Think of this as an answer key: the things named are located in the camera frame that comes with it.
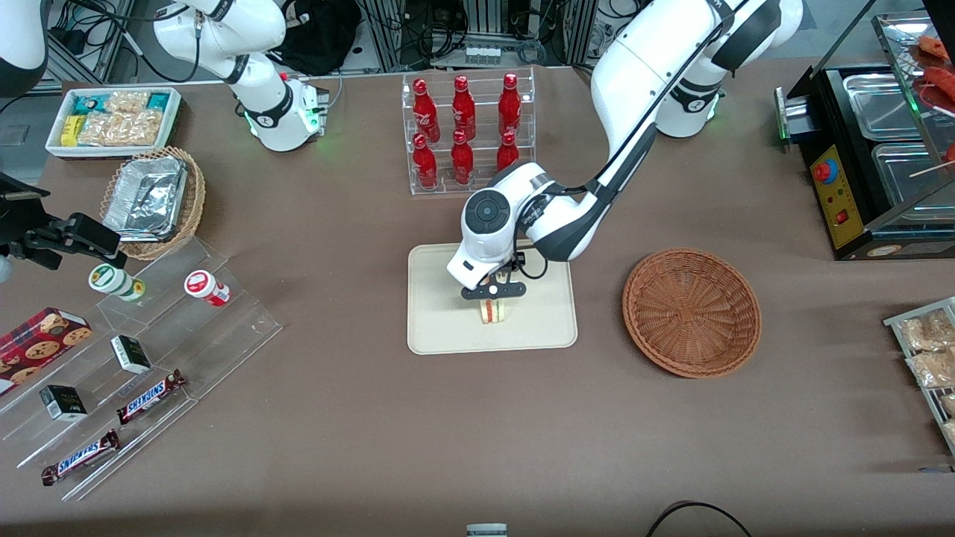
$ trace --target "clear acrylic shelf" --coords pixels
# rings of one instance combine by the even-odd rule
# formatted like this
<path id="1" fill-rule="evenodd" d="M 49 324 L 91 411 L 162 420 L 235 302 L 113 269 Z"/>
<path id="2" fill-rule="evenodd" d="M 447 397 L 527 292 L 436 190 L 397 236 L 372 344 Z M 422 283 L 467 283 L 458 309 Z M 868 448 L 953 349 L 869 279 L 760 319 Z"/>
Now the clear acrylic shelf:
<path id="1" fill-rule="evenodd" d="M 518 76 L 520 94 L 520 128 L 516 133 L 515 145 L 520 156 L 519 163 L 531 162 L 535 158 L 537 147 L 537 125 L 534 112 L 535 86 L 534 71 L 521 69 L 487 69 L 476 71 L 428 71 L 413 75 L 404 75 L 401 83 L 401 112 L 404 120 L 405 153 L 408 156 L 408 178 L 412 194 L 447 194 L 475 192 L 487 185 L 498 173 L 498 99 L 503 90 L 504 75 L 514 73 Z M 452 134 L 455 131 L 451 103 L 455 98 L 455 76 L 466 75 L 468 88 L 475 99 L 477 110 L 477 135 L 469 143 L 474 150 L 474 179 L 468 185 L 458 184 L 454 178 L 451 162 L 451 148 L 454 145 Z M 414 123 L 414 91 L 412 82 L 424 78 L 428 82 L 428 92 L 437 107 L 437 124 L 441 129 L 441 139 L 430 144 L 437 159 L 437 188 L 425 190 L 414 170 L 412 136 L 417 132 Z"/>
<path id="2" fill-rule="evenodd" d="M 94 335 L 3 401 L 4 447 L 14 455 L 17 467 L 35 473 L 37 486 L 42 486 L 44 467 L 115 428 L 121 444 L 117 452 L 48 487 L 64 501 L 83 498 L 282 329 L 224 264 L 225 258 L 199 239 L 163 255 L 137 274 L 146 283 L 146 293 L 138 301 L 127 303 L 113 296 L 102 300 L 83 315 Z M 229 286 L 231 298 L 225 306 L 214 308 L 185 294 L 182 281 L 194 269 L 209 270 Z M 120 369 L 110 346 L 110 339 L 120 333 L 142 344 L 153 365 L 149 373 L 134 376 Z M 188 384 L 120 426 L 116 410 L 176 369 Z M 38 394 L 47 384 L 75 387 L 89 415 L 74 423 L 50 419 Z"/>

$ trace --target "red cookie box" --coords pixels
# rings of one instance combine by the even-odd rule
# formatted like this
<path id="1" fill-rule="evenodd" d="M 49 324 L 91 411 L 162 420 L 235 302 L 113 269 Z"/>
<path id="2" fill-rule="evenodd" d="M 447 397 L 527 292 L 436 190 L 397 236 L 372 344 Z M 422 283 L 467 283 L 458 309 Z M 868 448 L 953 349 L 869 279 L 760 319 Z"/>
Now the red cookie box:
<path id="1" fill-rule="evenodd" d="M 92 333 L 86 319 L 45 308 L 12 332 L 0 336 L 0 396 Z"/>

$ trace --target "brown wicker basket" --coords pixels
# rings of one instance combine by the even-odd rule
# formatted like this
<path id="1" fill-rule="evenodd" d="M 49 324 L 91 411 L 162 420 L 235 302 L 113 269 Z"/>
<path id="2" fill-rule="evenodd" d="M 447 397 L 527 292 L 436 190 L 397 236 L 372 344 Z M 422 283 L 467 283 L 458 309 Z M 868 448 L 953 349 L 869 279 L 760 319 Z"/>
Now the brown wicker basket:
<path id="1" fill-rule="evenodd" d="M 691 378 L 732 373 L 753 355 L 762 331 L 742 274 L 689 248 L 659 251 L 637 265 L 624 286 L 624 320 L 649 359 Z"/>
<path id="2" fill-rule="evenodd" d="M 196 233 L 199 227 L 199 220 L 202 218 L 202 204 L 205 202 L 205 178 L 202 176 L 202 170 L 196 165 L 196 161 L 188 153 L 177 147 L 163 147 L 136 155 L 130 161 L 148 161 L 150 159 L 159 159 L 162 157 L 176 157 L 184 161 L 189 166 L 189 175 L 186 178 L 186 190 L 182 195 L 182 207 L 179 216 L 179 229 L 172 239 L 165 243 L 121 243 L 119 250 L 126 255 L 139 259 L 141 261 L 152 261 L 160 257 L 163 253 L 171 251 L 185 245 L 189 238 Z M 119 170 L 113 174 L 113 180 L 106 187 L 106 195 L 99 205 L 99 218 L 106 217 L 106 209 L 110 206 L 113 199 L 113 189 L 116 188 Z"/>

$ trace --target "red bottle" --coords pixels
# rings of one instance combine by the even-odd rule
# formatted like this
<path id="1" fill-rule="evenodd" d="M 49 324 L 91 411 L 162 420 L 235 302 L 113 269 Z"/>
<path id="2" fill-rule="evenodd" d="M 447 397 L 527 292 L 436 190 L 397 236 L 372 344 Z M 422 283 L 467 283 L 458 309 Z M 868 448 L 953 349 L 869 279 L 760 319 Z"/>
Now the red bottle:
<path id="1" fill-rule="evenodd" d="M 451 161 L 455 164 L 455 181 L 464 186 L 471 184 L 471 172 L 475 169 L 475 153 L 468 145 L 467 135 L 461 129 L 455 130 L 455 146 L 451 148 Z"/>
<path id="2" fill-rule="evenodd" d="M 507 131 L 520 129 L 520 94 L 518 94 L 518 76 L 513 73 L 504 75 L 504 91 L 498 101 L 498 132 L 503 136 Z"/>
<path id="3" fill-rule="evenodd" d="M 418 180 L 421 182 L 421 188 L 425 190 L 434 190 L 437 188 L 437 161 L 435 153 L 428 147 L 428 141 L 421 133 L 414 133 L 412 137 L 414 152 L 412 160 L 414 161 L 414 170 L 417 172 Z"/>
<path id="4" fill-rule="evenodd" d="M 455 76 L 455 100 L 451 102 L 451 109 L 455 112 L 455 128 L 464 131 L 468 140 L 473 140 L 478 133 L 478 117 L 475 98 L 468 91 L 467 76 Z"/>
<path id="5" fill-rule="evenodd" d="M 437 107 L 435 101 L 428 95 L 428 84 L 418 78 L 412 84 L 414 88 L 414 122 L 418 131 L 428 137 L 431 143 L 441 140 L 441 129 L 437 126 Z"/>
<path id="6" fill-rule="evenodd" d="M 498 148 L 498 172 L 518 161 L 520 153 L 514 145 L 514 131 L 507 131 L 500 137 Z"/>

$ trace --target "red switch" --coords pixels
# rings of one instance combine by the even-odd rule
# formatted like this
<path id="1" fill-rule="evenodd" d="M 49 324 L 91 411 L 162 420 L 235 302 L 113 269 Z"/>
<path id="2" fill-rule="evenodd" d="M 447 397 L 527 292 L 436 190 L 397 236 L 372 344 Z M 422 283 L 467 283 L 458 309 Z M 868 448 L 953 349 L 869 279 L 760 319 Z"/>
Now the red switch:
<path id="1" fill-rule="evenodd" d="M 822 183 L 823 181 L 829 179 L 829 175 L 832 174 L 832 168 L 829 167 L 829 164 L 823 162 L 818 164 L 813 168 L 813 179 Z"/>

